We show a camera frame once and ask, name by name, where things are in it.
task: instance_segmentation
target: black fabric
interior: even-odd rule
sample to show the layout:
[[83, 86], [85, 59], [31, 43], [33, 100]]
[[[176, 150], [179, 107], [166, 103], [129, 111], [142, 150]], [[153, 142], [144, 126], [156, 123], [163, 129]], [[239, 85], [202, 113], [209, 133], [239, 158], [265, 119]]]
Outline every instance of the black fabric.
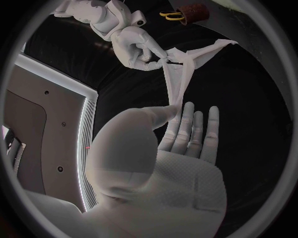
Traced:
[[[148, 21], [143, 28], [165, 50], [193, 50], [225, 38], [204, 27], [165, 20], [158, 13], [172, 10], [166, 0], [125, 4], [143, 11]], [[93, 136], [128, 108], [168, 105], [162, 69], [145, 72], [122, 66], [111, 43], [72, 18], [50, 16], [28, 41], [25, 53], [98, 90]], [[225, 47], [195, 71], [185, 92], [187, 101], [204, 113], [205, 130], [209, 108], [220, 110], [217, 166], [228, 206], [217, 237], [224, 238], [248, 221], [274, 189], [289, 151], [291, 120], [271, 77], [238, 45]], [[155, 130], [159, 142], [165, 129]]]

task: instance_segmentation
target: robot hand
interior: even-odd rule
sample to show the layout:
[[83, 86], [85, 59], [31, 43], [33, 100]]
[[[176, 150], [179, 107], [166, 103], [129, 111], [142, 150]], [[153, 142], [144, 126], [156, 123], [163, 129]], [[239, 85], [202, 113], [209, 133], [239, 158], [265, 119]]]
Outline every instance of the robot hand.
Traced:
[[128, 68], [154, 70], [162, 67], [161, 63], [150, 62], [153, 52], [159, 58], [167, 57], [166, 52], [142, 28], [129, 26], [111, 36], [114, 52], [119, 61]]
[[[153, 130], [169, 120], [158, 146]], [[175, 106], [118, 114], [86, 161], [96, 209], [133, 237], [214, 237], [226, 211], [223, 176], [214, 165], [218, 131], [217, 107], [210, 108], [203, 148], [203, 115], [193, 103], [182, 117]]]

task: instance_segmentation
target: white glove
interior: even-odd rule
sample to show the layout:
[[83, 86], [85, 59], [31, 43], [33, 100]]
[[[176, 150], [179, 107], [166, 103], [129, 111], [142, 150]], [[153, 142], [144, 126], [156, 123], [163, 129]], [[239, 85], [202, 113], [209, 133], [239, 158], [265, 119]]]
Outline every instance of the white glove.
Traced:
[[[203, 114], [194, 113], [193, 103], [182, 119], [176, 114], [175, 106], [129, 109], [100, 130], [85, 169], [99, 202], [90, 213], [94, 227], [96, 213], [133, 237], [215, 235], [226, 211], [223, 177], [214, 166], [219, 111], [210, 109], [202, 152]], [[157, 146], [153, 130], [168, 120]]]
[[128, 68], [154, 70], [162, 67], [161, 62], [146, 63], [151, 59], [152, 52], [165, 59], [166, 52], [142, 28], [129, 26], [118, 30], [111, 36], [113, 49], [119, 61]]

